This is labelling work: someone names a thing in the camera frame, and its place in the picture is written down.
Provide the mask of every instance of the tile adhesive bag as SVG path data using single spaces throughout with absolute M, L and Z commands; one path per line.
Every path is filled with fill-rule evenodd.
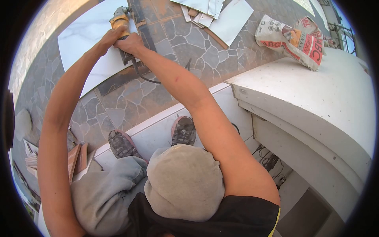
M 323 57 L 323 35 L 308 16 L 299 19 L 293 27 L 263 16 L 255 41 L 259 46 L 295 59 L 312 71 L 317 71 Z

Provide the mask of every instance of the crazy paving floor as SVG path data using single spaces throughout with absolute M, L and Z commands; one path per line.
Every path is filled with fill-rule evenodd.
M 80 13 L 96 5 L 83 5 L 68 17 L 50 36 L 32 62 L 16 103 L 15 114 L 27 109 L 33 122 L 32 132 L 26 139 L 38 146 L 43 117 L 50 95 L 63 75 L 57 36 Z M 185 22 L 179 5 L 169 0 L 141 0 L 147 24 L 157 52 L 185 66 L 191 58 L 190 71 L 207 87 L 212 87 L 237 74 L 277 60 L 283 56 L 259 47 L 254 33 L 264 14 L 293 24 L 298 18 L 311 16 L 305 8 L 293 0 L 246 0 L 254 9 L 245 26 L 229 49 L 224 50 L 199 27 Z M 324 33 L 329 33 L 317 11 L 315 20 Z M 135 79 L 116 90 L 101 96 L 98 88 L 82 97 L 71 118 L 71 131 L 81 143 L 88 143 L 92 151 L 107 142 L 109 131 L 127 131 L 153 115 L 178 103 L 162 85 Z M 37 179 L 25 167 L 25 147 L 14 139 L 12 157 L 29 187 L 39 194 Z

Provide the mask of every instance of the person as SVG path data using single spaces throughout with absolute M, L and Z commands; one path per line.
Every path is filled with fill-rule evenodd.
M 38 183 L 51 236 L 272 236 L 280 214 L 276 185 L 208 88 L 190 71 L 144 47 L 138 34 L 118 41 L 123 30 L 108 31 L 73 64 L 47 105 Z M 191 118 L 177 119 L 173 146 L 158 149 L 149 164 L 127 134 L 111 131 L 116 165 L 87 173 L 70 187 L 69 121 L 92 67 L 112 45 L 140 59 Z M 192 146 L 196 133 L 205 150 Z

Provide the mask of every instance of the dirty work shoe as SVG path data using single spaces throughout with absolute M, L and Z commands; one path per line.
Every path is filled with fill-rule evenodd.
M 196 129 L 192 119 L 187 116 L 177 118 L 172 126 L 171 136 L 172 146 L 177 144 L 193 146 L 196 139 Z
M 131 137 L 121 130 L 112 130 L 108 135 L 108 142 L 117 159 L 131 155 L 142 158 Z

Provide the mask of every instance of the grey trousers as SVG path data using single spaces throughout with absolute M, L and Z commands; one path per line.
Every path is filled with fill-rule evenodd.
M 149 165 L 135 156 L 118 159 L 111 171 L 87 173 L 71 184 L 76 217 L 95 236 L 123 233 L 128 207 L 139 192 L 162 217 L 206 221 L 217 211 L 225 188 L 219 162 L 188 145 L 156 150 Z

